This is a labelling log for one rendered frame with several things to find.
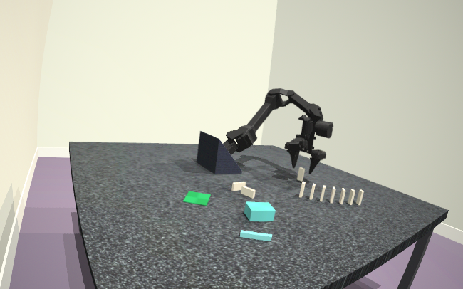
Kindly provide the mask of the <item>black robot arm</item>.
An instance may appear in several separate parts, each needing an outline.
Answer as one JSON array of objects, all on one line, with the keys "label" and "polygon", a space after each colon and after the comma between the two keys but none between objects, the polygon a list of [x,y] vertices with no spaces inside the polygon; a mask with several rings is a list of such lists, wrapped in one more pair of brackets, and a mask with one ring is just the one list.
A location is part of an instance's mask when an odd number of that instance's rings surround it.
[{"label": "black robot arm", "polygon": [[[281,95],[288,96],[287,101],[283,101]],[[306,115],[302,115],[299,120],[302,120],[302,133],[325,137],[330,139],[333,131],[333,123],[323,121],[323,114],[321,108],[312,103],[310,104],[299,96],[294,90],[271,89],[267,92],[265,102],[256,112],[255,116],[249,121],[247,125],[241,126],[238,130],[229,131],[226,136],[226,140],[223,145],[226,147],[230,155],[235,151],[242,152],[249,148],[257,140],[256,131],[260,128],[263,121],[271,114],[275,109],[285,107],[288,104],[293,103],[297,108],[304,111]],[[235,140],[237,143],[235,142]],[[306,136],[292,139],[289,142],[290,150],[300,152],[304,148],[308,148],[308,140]]]}]

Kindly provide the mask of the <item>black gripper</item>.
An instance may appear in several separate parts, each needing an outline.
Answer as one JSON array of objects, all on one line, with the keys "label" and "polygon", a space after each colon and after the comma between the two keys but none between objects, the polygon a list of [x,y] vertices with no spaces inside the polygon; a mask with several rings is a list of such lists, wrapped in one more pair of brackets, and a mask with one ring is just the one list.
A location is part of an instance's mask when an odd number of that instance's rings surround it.
[{"label": "black gripper", "polygon": [[[319,163],[319,161],[326,158],[326,152],[323,151],[323,150],[313,150],[314,149],[314,147],[313,147],[313,139],[316,139],[316,137],[314,137],[315,135],[310,135],[310,134],[306,134],[306,133],[301,132],[301,135],[299,135],[299,137],[303,137],[303,135],[305,135],[306,139],[308,140],[308,148],[302,149],[301,152],[307,152],[308,151],[307,153],[311,154],[311,156],[312,156],[310,158],[311,165],[310,165],[310,169],[309,169],[309,174],[311,174],[313,172],[313,170],[315,169],[316,165]],[[287,152],[290,154],[292,167],[295,168],[299,152],[291,151],[290,146],[289,146],[289,142],[287,142],[285,144],[284,149],[287,149]]]}]

